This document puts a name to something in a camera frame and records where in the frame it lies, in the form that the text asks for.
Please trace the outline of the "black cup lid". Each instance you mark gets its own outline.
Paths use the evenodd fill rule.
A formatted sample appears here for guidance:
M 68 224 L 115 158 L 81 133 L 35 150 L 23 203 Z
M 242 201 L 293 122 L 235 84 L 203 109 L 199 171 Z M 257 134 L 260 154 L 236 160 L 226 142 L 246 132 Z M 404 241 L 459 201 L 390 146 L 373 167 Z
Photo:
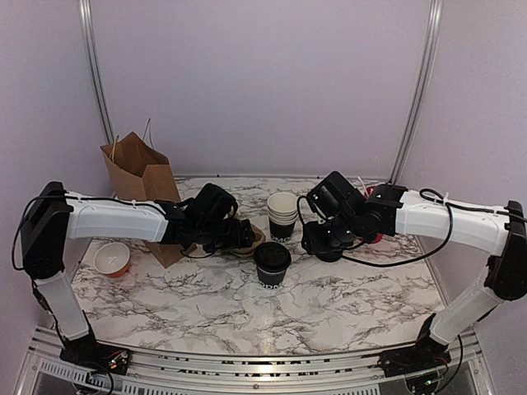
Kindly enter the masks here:
M 254 251 L 256 266 L 266 272 L 281 272 L 291 265 L 291 254 L 280 243 L 264 242 Z

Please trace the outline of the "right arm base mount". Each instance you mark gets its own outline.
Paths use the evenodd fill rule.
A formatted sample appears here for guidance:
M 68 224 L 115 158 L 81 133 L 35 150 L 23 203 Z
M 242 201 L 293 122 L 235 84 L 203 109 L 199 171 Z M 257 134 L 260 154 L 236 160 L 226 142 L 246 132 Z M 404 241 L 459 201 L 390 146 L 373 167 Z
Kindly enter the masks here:
M 448 346 L 431 338 L 431 324 L 435 316 L 432 314 L 424 321 L 412 346 L 382 351 L 379 354 L 377 366 L 383 370 L 385 377 L 411 374 L 451 362 Z

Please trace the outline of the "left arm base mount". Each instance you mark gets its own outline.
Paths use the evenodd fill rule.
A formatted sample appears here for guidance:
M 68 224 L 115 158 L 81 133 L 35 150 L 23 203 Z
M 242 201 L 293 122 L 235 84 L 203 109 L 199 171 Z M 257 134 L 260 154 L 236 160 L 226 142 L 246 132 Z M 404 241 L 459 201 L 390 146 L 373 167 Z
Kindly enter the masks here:
M 76 340 L 68 340 L 60 328 L 55 328 L 63 344 L 60 359 L 75 365 L 103 369 L 113 374 L 126 375 L 132 352 L 123 347 L 100 343 L 91 326 L 88 333 Z

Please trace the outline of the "black takeout coffee cup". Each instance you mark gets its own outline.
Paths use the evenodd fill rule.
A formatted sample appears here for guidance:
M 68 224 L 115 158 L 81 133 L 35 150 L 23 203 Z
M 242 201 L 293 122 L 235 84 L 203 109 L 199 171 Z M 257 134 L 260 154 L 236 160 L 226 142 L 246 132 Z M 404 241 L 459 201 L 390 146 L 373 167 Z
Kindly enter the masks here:
M 259 283 L 266 289 L 279 288 L 291 265 L 289 250 L 276 242 L 264 242 L 256 248 L 253 258 Z

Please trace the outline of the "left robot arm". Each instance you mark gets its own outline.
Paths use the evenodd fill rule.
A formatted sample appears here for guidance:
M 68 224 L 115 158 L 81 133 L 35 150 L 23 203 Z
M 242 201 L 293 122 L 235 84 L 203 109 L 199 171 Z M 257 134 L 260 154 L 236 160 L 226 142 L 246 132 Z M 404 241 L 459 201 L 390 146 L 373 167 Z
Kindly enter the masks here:
M 249 248 L 254 242 L 250 221 L 240 220 L 236 199 L 215 184 L 183 202 L 125 201 L 89 197 L 48 183 L 26 205 L 13 243 L 21 247 L 25 272 L 44 297 L 72 353 L 84 365 L 96 366 L 104 348 L 93 340 L 91 326 L 78 304 L 63 263 L 69 239 L 140 239 L 188 249 L 199 245 L 207 254 Z

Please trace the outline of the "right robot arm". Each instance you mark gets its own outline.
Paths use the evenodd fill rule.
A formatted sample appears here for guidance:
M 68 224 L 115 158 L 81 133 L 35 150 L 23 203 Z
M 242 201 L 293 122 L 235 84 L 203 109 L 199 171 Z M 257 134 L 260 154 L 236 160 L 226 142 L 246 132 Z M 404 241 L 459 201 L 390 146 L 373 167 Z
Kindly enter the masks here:
M 359 239 L 416 235 L 468 245 L 489 254 L 478 278 L 423 325 L 408 362 L 426 368 L 463 330 L 505 301 L 526 295 L 526 219 L 522 206 L 478 206 L 451 201 L 429 188 L 409 190 L 381 184 L 364 197 L 348 182 L 325 180 L 306 196 L 323 217 L 303 226 L 302 247 L 318 259 L 335 262 Z

